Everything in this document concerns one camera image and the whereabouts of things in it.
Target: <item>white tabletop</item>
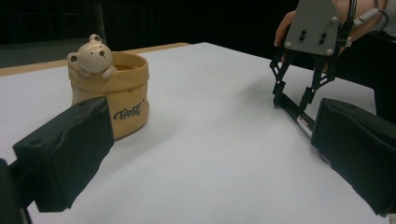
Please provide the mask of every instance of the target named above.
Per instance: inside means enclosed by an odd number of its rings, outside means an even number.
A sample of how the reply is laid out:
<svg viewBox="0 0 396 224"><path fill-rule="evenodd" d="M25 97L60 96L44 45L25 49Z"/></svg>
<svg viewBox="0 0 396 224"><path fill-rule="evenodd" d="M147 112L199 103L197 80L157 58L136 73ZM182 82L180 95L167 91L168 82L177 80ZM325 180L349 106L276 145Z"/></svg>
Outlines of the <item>white tabletop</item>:
<svg viewBox="0 0 396 224"><path fill-rule="evenodd" d="M148 59L148 123L117 141L62 213L34 223L389 223L318 156L309 138L274 108L269 60L208 43L140 54ZM296 102L312 71L292 66L284 92ZM0 78L0 158L66 110L67 68ZM322 97L375 112L371 89L337 78Z"/></svg>

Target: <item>screw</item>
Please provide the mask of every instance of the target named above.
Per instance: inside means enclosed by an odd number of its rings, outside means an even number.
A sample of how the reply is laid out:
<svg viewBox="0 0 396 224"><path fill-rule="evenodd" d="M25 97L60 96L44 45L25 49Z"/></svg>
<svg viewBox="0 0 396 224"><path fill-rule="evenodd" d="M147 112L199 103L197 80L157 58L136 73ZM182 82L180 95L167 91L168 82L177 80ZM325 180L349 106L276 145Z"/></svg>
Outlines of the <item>screw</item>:
<svg viewBox="0 0 396 224"><path fill-rule="evenodd" d="M332 18L330 19L330 21L331 21L331 22L337 22L337 21L338 21L338 18L334 16L334 17L332 17Z"/></svg>
<svg viewBox="0 0 396 224"><path fill-rule="evenodd" d="M332 49L326 49L326 54L327 54L327 55L332 55L332 54L333 54Z"/></svg>

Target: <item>bear face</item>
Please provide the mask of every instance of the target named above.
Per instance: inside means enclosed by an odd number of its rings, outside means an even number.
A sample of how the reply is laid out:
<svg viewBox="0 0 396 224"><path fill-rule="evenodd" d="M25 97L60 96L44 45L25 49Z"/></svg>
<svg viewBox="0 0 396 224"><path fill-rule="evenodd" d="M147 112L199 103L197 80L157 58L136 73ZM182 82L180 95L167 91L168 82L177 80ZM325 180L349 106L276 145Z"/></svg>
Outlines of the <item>bear face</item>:
<svg viewBox="0 0 396 224"><path fill-rule="evenodd" d="M113 55L111 50L102 43L99 35L91 35L90 41L78 49L78 52L69 53L67 61L74 65L79 72L88 77L91 73L101 73L103 78L109 77L114 70L111 64Z"/></svg>

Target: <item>sack-shaped pot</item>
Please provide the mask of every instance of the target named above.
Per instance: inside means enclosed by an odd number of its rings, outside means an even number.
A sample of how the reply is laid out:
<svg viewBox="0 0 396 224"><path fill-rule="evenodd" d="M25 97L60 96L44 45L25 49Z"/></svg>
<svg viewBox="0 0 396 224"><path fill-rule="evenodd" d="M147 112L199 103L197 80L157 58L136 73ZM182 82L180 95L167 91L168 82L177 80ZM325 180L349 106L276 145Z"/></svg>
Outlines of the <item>sack-shaped pot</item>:
<svg viewBox="0 0 396 224"><path fill-rule="evenodd" d="M139 56L112 52L116 70L108 78L100 74L84 76L68 65L73 100L72 105L97 96L105 96L110 109L116 140L143 127L149 118L147 99L149 63Z"/></svg>

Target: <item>human arm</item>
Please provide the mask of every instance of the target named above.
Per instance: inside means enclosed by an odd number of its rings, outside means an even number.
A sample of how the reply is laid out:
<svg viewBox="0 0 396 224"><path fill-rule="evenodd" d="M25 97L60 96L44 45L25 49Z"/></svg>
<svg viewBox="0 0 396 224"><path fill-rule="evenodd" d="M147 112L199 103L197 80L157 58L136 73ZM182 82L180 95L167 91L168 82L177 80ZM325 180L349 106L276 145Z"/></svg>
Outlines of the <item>human arm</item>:
<svg viewBox="0 0 396 224"><path fill-rule="evenodd" d="M355 18L358 18L368 10L372 8L378 8L380 10L383 10L387 2L395 2L396 0L378 0L378 6L375 3L375 0L357 0L357 6L356 6L356 13L355 13ZM345 20L347 19L347 13L349 10L349 1L348 0L332 0L334 7L338 13L339 16L339 21L340 23L344 23ZM285 37L285 34L287 32L287 27L291 25L294 15L295 15L295 10L287 13L281 23L278 25L276 29L276 36L275 36L275 42L274 45L276 47L280 46L283 42L283 39ZM381 20L382 13L377 13L374 17L372 17L370 20L365 22L364 24L354 27L350 33L350 40L353 42L363 35L366 35L370 31L372 31Z"/></svg>
<svg viewBox="0 0 396 224"><path fill-rule="evenodd" d="M396 0L388 0L383 17L373 27L373 31L385 31L388 35L396 36Z"/></svg>

